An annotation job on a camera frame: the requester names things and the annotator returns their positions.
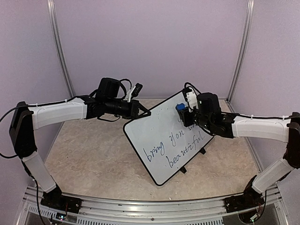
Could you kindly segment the blue whiteboard eraser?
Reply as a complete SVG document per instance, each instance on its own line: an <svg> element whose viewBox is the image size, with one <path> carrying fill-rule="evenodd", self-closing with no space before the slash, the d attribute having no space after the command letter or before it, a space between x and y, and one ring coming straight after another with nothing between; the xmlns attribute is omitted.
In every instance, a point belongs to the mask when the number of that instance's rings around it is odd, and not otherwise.
<svg viewBox="0 0 300 225"><path fill-rule="evenodd" d="M181 104L177 104L176 107L175 107L176 111L178 113L183 113L186 109L186 106L184 103L181 103Z"/></svg>

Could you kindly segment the white whiteboard black frame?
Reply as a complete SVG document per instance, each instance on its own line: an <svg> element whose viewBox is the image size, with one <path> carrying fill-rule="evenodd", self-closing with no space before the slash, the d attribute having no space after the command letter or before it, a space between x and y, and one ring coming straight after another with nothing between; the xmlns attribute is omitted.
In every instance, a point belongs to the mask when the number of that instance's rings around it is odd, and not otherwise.
<svg viewBox="0 0 300 225"><path fill-rule="evenodd" d="M213 139L196 125L185 127L175 107L185 103L177 92L150 109L151 115L131 120L123 132L157 186L164 185Z"/></svg>

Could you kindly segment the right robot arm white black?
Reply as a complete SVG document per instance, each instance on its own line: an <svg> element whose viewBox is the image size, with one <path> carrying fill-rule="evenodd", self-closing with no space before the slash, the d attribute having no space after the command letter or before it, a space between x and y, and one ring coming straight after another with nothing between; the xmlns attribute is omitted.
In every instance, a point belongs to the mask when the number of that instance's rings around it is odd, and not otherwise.
<svg viewBox="0 0 300 225"><path fill-rule="evenodd" d="M271 185L284 179L300 167L300 114L290 116L255 117L222 112L216 94L196 95L191 89L183 91L185 103L175 109L185 127L197 125L209 135L224 138L253 137L286 143L283 157L253 177L240 197L240 204L250 208Z"/></svg>

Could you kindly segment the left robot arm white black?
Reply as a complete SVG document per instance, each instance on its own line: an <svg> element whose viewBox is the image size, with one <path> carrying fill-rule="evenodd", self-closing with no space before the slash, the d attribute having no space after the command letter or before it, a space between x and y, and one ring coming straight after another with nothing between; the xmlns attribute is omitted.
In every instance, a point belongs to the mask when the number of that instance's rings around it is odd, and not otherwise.
<svg viewBox="0 0 300 225"><path fill-rule="evenodd" d="M21 159L28 175L43 190L44 200L53 207L62 208L66 199L37 152L34 132L45 126L65 121L93 118L102 120L105 114L127 120L150 116L150 110L135 100L143 86L137 83L127 90L123 81L123 79L106 77L101 79L98 88L89 95L34 105L22 101L10 109L14 113L9 128L9 135L15 150L14 156Z"/></svg>

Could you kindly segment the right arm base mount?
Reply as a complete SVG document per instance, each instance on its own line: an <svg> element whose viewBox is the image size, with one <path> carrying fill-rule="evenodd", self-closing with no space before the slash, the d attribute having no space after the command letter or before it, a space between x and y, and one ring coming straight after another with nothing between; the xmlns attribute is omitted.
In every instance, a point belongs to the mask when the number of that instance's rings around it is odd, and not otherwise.
<svg viewBox="0 0 300 225"><path fill-rule="evenodd" d="M248 182L241 195L232 195L224 199L227 213L250 209L265 204L262 193L252 188L256 175Z"/></svg>

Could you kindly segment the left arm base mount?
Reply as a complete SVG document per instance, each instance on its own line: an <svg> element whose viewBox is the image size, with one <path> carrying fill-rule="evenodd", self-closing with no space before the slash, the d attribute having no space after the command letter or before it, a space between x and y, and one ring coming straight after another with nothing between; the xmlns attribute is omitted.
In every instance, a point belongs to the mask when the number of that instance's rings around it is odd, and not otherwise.
<svg viewBox="0 0 300 225"><path fill-rule="evenodd" d="M82 200L77 197L63 195L59 186L56 186L48 193L43 192L41 204L52 209L78 214Z"/></svg>

